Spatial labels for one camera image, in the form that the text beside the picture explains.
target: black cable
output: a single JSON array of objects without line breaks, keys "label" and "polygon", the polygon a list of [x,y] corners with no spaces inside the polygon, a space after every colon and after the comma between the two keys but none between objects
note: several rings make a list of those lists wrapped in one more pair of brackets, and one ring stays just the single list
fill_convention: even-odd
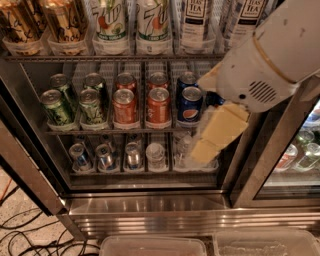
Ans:
[{"label": "black cable", "polygon": [[3,203],[4,203],[10,196],[12,196],[14,193],[16,193],[19,188],[20,188],[19,186],[14,187],[4,198],[2,198],[2,200],[0,200],[0,206],[2,206]]},{"label": "black cable", "polygon": [[12,220],[13,218],[21,215],[21,214],[25,214],[27,212],[31,212],[33,210],[39,210],[39,208],[32,208],[30,210],[27,210],[27,211],[24,211],[24,212],[21,212],[21,213],[18,213],[16,215],[13,215],[12,217],[10,217],[9,219],[7,219],[5,222],[2,223],[2,225],[0,225],[0,229],[5,229],[5,230],[15,230],[15,229],[18,229],[18,228],[22,228],[24,226],[27,226],[28,224],[30,224],[31,222],[33,222],[35,219],[39,218],[39,216],[43,213],[42,211],[39,212],[36,216],[34,216],[32,219],[28,220],[27,222],[21,224],[21,225],[18,225],[18,226],[15,226],[15,227],[6,227],[5,224],[7,222],[9,222],[10,220]]}]

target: drink can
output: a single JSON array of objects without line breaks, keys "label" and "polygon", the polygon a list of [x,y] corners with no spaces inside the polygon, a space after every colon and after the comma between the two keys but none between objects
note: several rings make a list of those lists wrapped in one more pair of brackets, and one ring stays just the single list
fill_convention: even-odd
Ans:
[{"label": "drink can", "polygon": [[178,120],[187,123],[198,122],[200,120],[202,102],[202,92],[199,88],[185,88],[180,98]]},{"label": "drink can", "polygon": [[38,0],[25,0],[27,3],[27,6],[33,16],[33,19],[35,20],[38,29],[41,33],[44,32],[44,30],[47,27],[47,20],[44,16],[44,13],[42,11],[42,8],[39,4]]},{"label": "drink can", "polygon": [[132,91],[134,94],[137,92],[137,79],[128,73],[120,73],[116,78],[116,88],[117,89],[128,89]]},{"label": "drink can", "polygon": [[77,163],[81,171],[89,171],[92,168],[92,162],[85,147],[76,143],[69,149],[71,158]]},{"label": "drink can", "polygon": [[97,73],[90,73],[84,79],[84,86],[85,89],[94,89],[97,90],[100,97],[100,102],[104,105],[105,109],[108,109],[108,91],[106,88],[106,81],[105,79],[97,74]]},{"label": "drink can", "polygon": [[[81,23],[76,0],[41,0],[51,33],[58,43],[74,43],[84,38],[87,24]],[[76,55],[80,50],[68,52]]]},{"label": "drink can", "polygon": [[291,163],[297,158],[298,149],[295,145],[290,144],[287,148],[286,152],[282,155],[281,159],[277,163],[276,167],[274,168],[275,172],[282,172],[289,169]]},{"label": "drink can", "polygon": [[147,41],[161,41],[168,37],[168,0],[138,0],[138,35]]},{"label": "drink can", "polygon": [[125,152],[127,154],[128,167],[131,170],[139,169],[142,165],[141,149],[135,142],[127,144]]},{"label": "drink can", "polygon": [[76,94],[68,78],[64,74],[56,74],[50,77],[50,85],[53,89],[59,90],[68,101],[73,113],[77,112]]},{"label": "drink can", "polygon": [[73,122],[73,113],[69,104],[58,90],[48,90],[40,96],[48,118],[58,126]]},{"label": "drink can", "polygon": [[146,149],[148,167],[161,170],[165,168],[165,149],[159,143],[151,143]]},{"label": "drink can", "polygon": [[149,90],[162,87],[168,89],[169,87],[169,80],[165,73],[163,72],[155,72],[153,73],[147,81],[147,85]]},{"label": "drink can", "polygon": [[100,136],[100,142],[101,144],[106,144],[109,146],[111,153],[113,155],[113,157],[117,157],[117,148],[114,142],[114,138],[112,135],[110,134],[102,134]]},{"label": "drink can", "polygon": [[127,2],[125,0],[100,0],[91,4],[97,16],[96,33],[100,41],[116,41],[127,36]]},{"label": "drink can", "polygon": [[9,42],[29,43],[40,39],[41,31],[25,1],[1,1],[0,15],[0,27]]},{"label": "drink can", "polygon": [[299,142],[301,147],[304,147],[314,141],[314,134],[312,131],[299,131],[296,136],[296,140]]},{"label": "drink can", "polygon": [[197,77],[191,71],[185,71],[177,80],[177,89],[176,89],[176,105],[179,106],[179,101],[181,98],[181,93],[184,88],[189,86],[198,87]]},{"label": "drink can", "polygon": [[127,135],[127,142],[135,142],[139,145],[139,148],[142,148],[142,135],[141,133],[129,133]]},{"label": "drink can", "polygon": [[82,144],[85,147],[85,149],[87,150],[89,156],[90,157],[94,156],[93,148],[92,148],[92,145],[90,143],[88,136],[82,135],[82,134],[74,135],[72,138],[72,141],[74,144],[76,144],[76,143]]},{"label": "drink can", "polygon": [[116,167],[116,161],[111,153],[111,149],[107,144],[99,145],[96,150],[98,158],[98,167],[104,171],[113,170]]},{"label": "drink can", "polygon": [[96,90],[82,90],[79,103],[87,124],[101,124],[106,121],[105,109],[100,103],[99,94]]},{"label": "drink can", "polygon": [[113,94],[114,120],[120,124],[136,122],[137,98],[128,89],[119,89]]},{"label": "drink can", "polygon": [[149,92],[147,121],[166,123],[170,121],[170,95],[167,89],[154,88]]},{"label": "drink can", "polygon": [[305,147],[304,156],[294,164],[293,169],[299,172],[310,171],[319,160],[320,146],[316,143],[309,143]]}]

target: plastic container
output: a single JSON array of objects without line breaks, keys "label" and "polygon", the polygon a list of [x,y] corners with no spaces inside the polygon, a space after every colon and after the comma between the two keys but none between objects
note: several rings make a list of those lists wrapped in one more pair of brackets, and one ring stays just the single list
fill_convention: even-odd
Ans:
[{"label": "plastic container", "polygon": [[214,255],[317,256],[320,249],[315,237],[307,231],[260,228],[217,232]]},{"label": "plastic container", "polygon": [[99,256],[206,256],[206,247],[197,239],[170,237],[107,237]]},{"label": "plastic container", "polygon": [[40,40],[29,43],[12,43],[6,37],[2,39],[8,51],[13,56],[50,55],[51,49],[48,44],[50,36],[49,28],[43,32]]}]

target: floor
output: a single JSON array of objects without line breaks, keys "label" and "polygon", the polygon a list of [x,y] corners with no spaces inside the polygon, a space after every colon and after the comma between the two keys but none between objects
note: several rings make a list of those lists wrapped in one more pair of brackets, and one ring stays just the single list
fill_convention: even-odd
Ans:
[{"label": "floor", "polygon": [[[0,196],[3,194],[3,191],[5,190],[7,184],[10,181],[10,177],[4,172],[4,170],[0,166]],[[17,185],[14,181],[11,181],[8,191],[6,194],[8,194],[10,191],[12,191]],[[30,219],[34,218],[36,215],[40,214],[40,210],[38,207],[30,200],[30,198],[21,190],[18,189],[14,194],[12,194],[1,206],[0,206],[0,225],[5,227],[15,227],[18,225],[21,225],[23,223],[28,222]],[[17,217],[11,219],[10,221],[6,222],[9,218],[12,216],[19,214]],[[26,232],[30,229],[35,229],[42,227],[43,225],[50,224],[47,227],[41,228],[39,230]],[[10,234],[6,238],[4,238],[7,234],[9,234],[12,231],[21,231],[24,232],[24,235],[30,240],[30,242],[33,245],[48,245],[53,241],[57,241],[60,237],[60,235],[65,231],[65,227],[58,222],[58,219],[54,216],[46,216],[45,214],[41,214],[38,218],[36,218],[34,221],[32,221],[30,224],[21,227],[19,229],[14,230],[6,230],[3,229],[3,227],[0,227],[0,256],[18,256],[21,255],[23,251],[25,251],[27,248],[30,247],[28,244],[28,241],[23,236],[23,234],[18,234],[18,232],[15,232],[13,234]],[[59,244],[66,242],[68,240],[71,240],[72,236],[68,231],[66,231]],[[53,255],[53,256],[76,256],[76,255],[82,255],[80,254],[83,242],[73,242],[73,244],[79,244],[74,247],[71,243],[67,244],[65,247],[61,248],[58,252],[54,252],[56,248],[50,248],[49,251],[45,251],[42,249],[38,254],[36,251],[30,251],[27,253],[24,253],[23,255],[29,256],[29,255]],[[88,241],[88,244],[94,244],[96,245],[96,241]],[[96,248],[91,248],[91,246],[86,246],[85,252],[82,251],[85,255],[98,255],[99,252]]]}]

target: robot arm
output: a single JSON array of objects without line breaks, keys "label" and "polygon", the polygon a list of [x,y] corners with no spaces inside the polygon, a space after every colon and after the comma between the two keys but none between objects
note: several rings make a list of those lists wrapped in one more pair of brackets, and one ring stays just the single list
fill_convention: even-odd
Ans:
[{"label": "robot arm", "polygon": [[269,110],[319,72],[319,10],[320,0],[286,0],[199,79],[204,90],[217,92],[229,103],[202,118],[190,150],[193,161],[208,163],[246,129],[249,111]]}]

